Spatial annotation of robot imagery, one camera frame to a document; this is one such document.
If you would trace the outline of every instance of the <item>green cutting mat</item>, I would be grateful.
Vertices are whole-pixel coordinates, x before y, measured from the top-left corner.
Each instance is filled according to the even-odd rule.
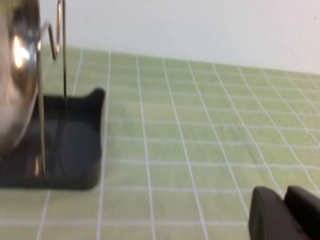
[[[42,57],[62,94],[62,58]],[[68,93],[94,87],[101,184],[1,190],[1,239],[248,240],[254,186],[320,193],[320,76],[69,48]]]

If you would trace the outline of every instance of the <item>black plastic piece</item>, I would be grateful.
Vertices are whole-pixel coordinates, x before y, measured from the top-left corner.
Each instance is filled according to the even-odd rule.
[[[320,198],[300,186],[287,188],[284,203],[313,240],[320,239]]]
[[[46,174],[38,101],[17,148],[0,158],[0,188],[85,190],[100,179],[103,89],[81,97],[44,96]]]
[[[248,228],[251,240],[310,240],[281,197],[264,186],[253,189]]]

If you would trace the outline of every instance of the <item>grid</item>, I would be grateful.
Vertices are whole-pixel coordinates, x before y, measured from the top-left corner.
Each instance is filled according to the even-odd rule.
[[[62,59],[43,57],[45,92]],[[16,240],[248,240],[254,186],[320,196],[320,76],[69,48],[67,91],[106,90],[101,183],[1,190]]]

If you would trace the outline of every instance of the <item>stainless steel bowl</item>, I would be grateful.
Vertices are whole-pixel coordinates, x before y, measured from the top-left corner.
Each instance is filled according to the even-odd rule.
[[[38,90],[38,0],[0,0],[0,153],[26,132]]]

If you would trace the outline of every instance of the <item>black base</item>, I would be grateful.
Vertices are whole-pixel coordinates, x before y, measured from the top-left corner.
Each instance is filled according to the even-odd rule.
[[[38,102],[17,148],[0,158],[0,188],[85,190],[100,179],[105,91],[83,97],[44,96],[46,174]]]

